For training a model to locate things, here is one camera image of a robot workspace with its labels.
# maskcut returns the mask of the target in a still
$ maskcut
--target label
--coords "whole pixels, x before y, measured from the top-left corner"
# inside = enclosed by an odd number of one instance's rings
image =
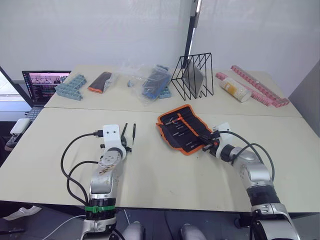
[[[225,85],[224,89],[225,89],[228,93],[230,93],[232,96],[234,96],[235,93],[236,93],[237,90],[238,90],[234,85],[230,84],[229,82]]]

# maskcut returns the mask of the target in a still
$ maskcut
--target black cable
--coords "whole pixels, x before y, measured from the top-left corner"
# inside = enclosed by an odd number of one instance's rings
[[[257,146],[258,148],[262,149],[265,153],[265,155],[268,157],[270,165],[271,165],[271,171],[272,171],[272,175],[271,175],[271,179],[272,181],[275,180],[275,166],[274,166],[274,162],[272,161],[269,153],[267,152],[267,150],[265,150],[261,145],[257,144],[257,143],[250,143],[247,146],[243,147],[236,155],[232,156],[232,160],[231,160],[231,164],[234,164],[234,161],[236,160],[237,157],[239,157],[240,154],[243,153],[244,150],[246,150],[247,148],[251,147],[251,146]]]
[[[113,230],[122,240],[126,240],[125,237],[117,229]]]
[[[269,153],[267,152],[267,150],[265,150],[261,145],[259,145],[259,144],[257,144],[257,143],[253,143],[252,145],[255,145],[255,146],[257,146],[258,148],[262,149],[262,151],[264,151],[265,155],[268,157],[269,162],[270,162],[270,165],[271,165],[271,170],[272,170],[272,177],[271,177],[271,179],[272,179],[272,181],[274,181],[274,180],[275,180],[275,174],[276,174],[276,173],[275,173],[275,166],[274,166],[274,162],[272,161]]]
[[[234,135],[236,136],[237,138],[241,139],[242,141],[244,141],[247,145],[250,145],[250,142],[248,142],[247,140],[245,140],[242,136],[234,133],[233,131],[218,131],[219,134],[231,134],[231,135]],[[256,156],[258,157],[259,161],[264,164],[264,161],[262,161],[262,158],[261,156],[259,155],[259,153],[257,152],[257,150],[253,147],[253,146],[249,146],[253,151],[254,153],[256,154]]]
[[[97,164],[98,162],[97,161],[82,161],[82,162],[79,162],[77,165],[75,165],[71,171],[69,172],[69,177],[71,177],[71,174],[74,172],[74,170],[76,170],[77,167],[79,167],[80,165],[82,164]],[[66,180],[66,189],[68,190],[68,193],[74,197],[75,199],[77,199],[79,202],[81,203],[84,203],[85,201],[83,199],[81,199],[80,197],[76,196],[70,189],[70,180],[67,179]]]
[[[254,231],[254,221],[253,221],[253,217],[252,217],[252,222],[251,222],[251,225],[250,225],[250,230],[249,230],[249,240],[253,240],[253,231]]]
[[[61,162],[60,162],[60,167],[61,167],[61,171],[62,171],[63,175],[64,175],[67,179],[69,179],[70,181],[74,182],[75,184],[77,184],[77,185],[79,186],[79,188],[80,188],[81,191],[83,192],[85,201],[83,201],[82,199],[80,199],[80,198],[78,198],[78,197],[77,197],[76,199],[77,199],[78,201],[80,201],[81,203],[83,203],[84,205],[86,205],[86,206],[89,205],[89,200],[88,200],[87,192],[86,192],[85,188],[84,188],[78,181],[76,181],[75,179],[73,179],[72,177],[70,177],[70,176],[66,173],[66,171],[65,171],[65,169],[64,169],[64,159],[65,159],[65,155],[66,155],[68,149],[70,148],[70,146],[71,146],[75,141],[77,141],[77,140],[80,139],[80,138],[86,137],[86,136],[94,136],[94,135],[95,135],[95,133],[87,133],[87,134],[80,135],[80,136],[76,137],[75,139],[73,139],[73,140],[69,143],[69,145],[65,148],[65,150],[64,150],[64,152],[63,152],[63,154],[62,154],[62,157],[61,157]]]
[[[174,235],[172,234],[171,228],[170,228],[169,223],[168,223],[168,220],[167,220],[167,211],[164,211],[164,220],[165,220],[165,224],[166,224],[166,226],[167,226],[167,228],[168,228],[168,230],[169,230],[169,232],[170,232],[171,239],[172,239],[172,240],[175,240],[175,239],[174,239]]]

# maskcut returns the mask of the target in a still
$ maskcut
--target small screwdriver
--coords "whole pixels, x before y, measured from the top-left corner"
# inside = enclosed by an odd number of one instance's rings
[[[132,145],[134,145],[135,141],[135,136],[136,136],[136,124],[133,124],[133,133],[132,133]]]

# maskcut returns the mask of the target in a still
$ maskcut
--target beige table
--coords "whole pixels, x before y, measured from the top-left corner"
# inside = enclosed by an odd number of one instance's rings
[[[240,103],[219,86],[220,80],[216,77],[213,77],[213,96],[209,94],[207,97],[192,100],[187,98],[186,101],[182,99],[171,83],[169,88],[172,92],[172,97],[159,99],[149,105],[145,105],[133,94],[133,91],[127,87],[130,78],[125,75],[119,77],[114,86],[107,89],[103,94],[89,91],[87,87],[104,71],[115,73],[119,71],[119,69],[110,66],[78,65],[71,72],[69,78],[77,74],[83,74],[86,77],[87,83],[80,89],[83,99],[81,101],[75,101],[55,94],[46,104],[46,107],[164,113],[168,110],[168,106],[174,109],[184,104],[190,104],[197,113],[201,114],[301,117],[300,113],[291,103],[280,108],[273,106],[267,107],[253,98],[250,98],[247,102]],[[244,81],[232,70],[222,70],[222,72],[238,81]],[[283,97],[281,90],[267,73],[260,71],[252,71],[250,73],[276,94]]]
[[[320,212],[320,140],[303,118],[195,112],[209,126],[229,122],[234,132],[267,149],[275,165],[275,189],[289,212]],[[60,170],[65,147],[102,125],[119,124],[122,129],[128,122],[129,146],[133,123],[136,138],[124,162],[117,206],[249,211],[249,198],[234,169],[206,152],[185,156],[169,148],[156,129],[158,116],[157,112],[45,108],[0,168],[0,200],[79,205],[68,194]],[[66,155],[66,170],[81,161],[97,161],[102,142],[93,136],[76,142]],[[244,146],[238,139],[233,145]],[[83,165],[74,173],[87,190],[95,167]]]

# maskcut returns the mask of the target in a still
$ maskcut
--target cable connector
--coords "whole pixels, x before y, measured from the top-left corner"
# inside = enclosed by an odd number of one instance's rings
[[[98,138],[102,138],[104,136],[104,131],[103,130],[96,130],[93,133],[93,136],[97,136]]]
[[[211,137],[211,139],[217,139],[217,138],[219,138],[219,137],[220,137],[219,131],[216,130],[216,131],[212,132],[212,133],[210,134],[210,137]]]

